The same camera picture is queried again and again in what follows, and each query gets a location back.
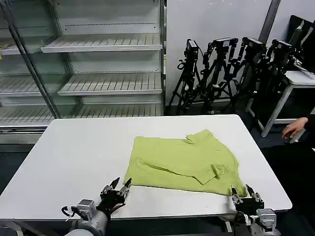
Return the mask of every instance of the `white table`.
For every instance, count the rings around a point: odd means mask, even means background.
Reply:
[[[292,204],[237,115],[54,120],[0,196],[0,220],[61,221],[60,209],[99,200],[103,187],[123,178],[136,136],[185,138],[208,129],[240,163],[240,177],[265,207]],[[132,186],[113,219],[216,216],[234,212],[231,198],[212,193]]]
[[[272,125],[274,124],[289,124],[293,121],[295,121],[295,118],[286,118],[286,119],[278,119],[278,115],[281,112],[282,108],[285,105],[285,102],[289,98],[291,92],[293,89],[309,89],[314,88],[315,89],[315,76],[310,74],[309,72],[304,71],[287,71],[286,77],[289,80],[288,85],[286,86],[280,100],[277,103],[276,108],[272,112],[268,122],[265,126],[261,124],[261,122],[258,120],[259,127],[261,128],[261,136],[266,137],[269,133]],[[253,99],[251,99],[246,107],[246,111],[249,112],[253,117],[255,116],[254,112],[251,110],[251,106],[253,103]],[[302,133],[300,133],[298,136],[294,137],[292,141],[298,140]]]

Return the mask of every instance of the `green shirt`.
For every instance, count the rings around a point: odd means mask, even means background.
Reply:
[[[187,139],[136,137],[124,179],[132,185],[231,195],[246,190],[238,175],[238,161],[211,132]]]

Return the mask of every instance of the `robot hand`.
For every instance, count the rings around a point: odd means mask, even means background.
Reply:
[[[232,188],[232,200],[237,210],[234,224],[246,225],[250,227],[253,236],[277,236],[277,217],[272,209],[264,208],[259,193],[254,193],[253,189],[246,185],[250,197],[241,198],[235,188]]]
[[[81,217],[75,226],[75,230],[68,233],[67,236],[105,235],[105,229],[111,214],[126,205],[125,200],[130,191],[131,178],[119,191],[115,190],[119,179],[117,178],[110,185],[104,187],[100,193],[101,202],[98,206],[95,207],[92,200],[83,199],[77,206],[64,206],[61,209],[62,213],[68,216],[68,219],[75,214]]]

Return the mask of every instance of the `shelf rack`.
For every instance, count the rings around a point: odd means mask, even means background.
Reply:
[[[60,96],[162,93],[160,73],[74,74]]]
[[[70,118],[72,105],[60,106],[59,111],[65,118]],[[48,126],[54,120],[52,113],[46,105],[34,106],[1,106],[0,127],[21,127],[21,126]]]
[[[50,93],[62,87],[61,75],[43,75],[45,86]],[[41,96],[31,75],[0,76],[0,97]]]
[[[29,53],[40,52],[40,48],[45,45],[41,37],[25,38],[27,49]],[[12,38],[0,39],[0,55],[19,55],[20,51]]]
[[[158,33],[62,35],[41,48],[43,53],[152,51],[162,49]]]
[[[83,105],[71,118],[146,117],[161,116],[161,104]]]

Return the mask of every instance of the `shirt sleeve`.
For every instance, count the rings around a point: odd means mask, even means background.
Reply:
[[[315,114],[309,114],[307,119],[308,122],[305,124],[305,129],[315,132]]]

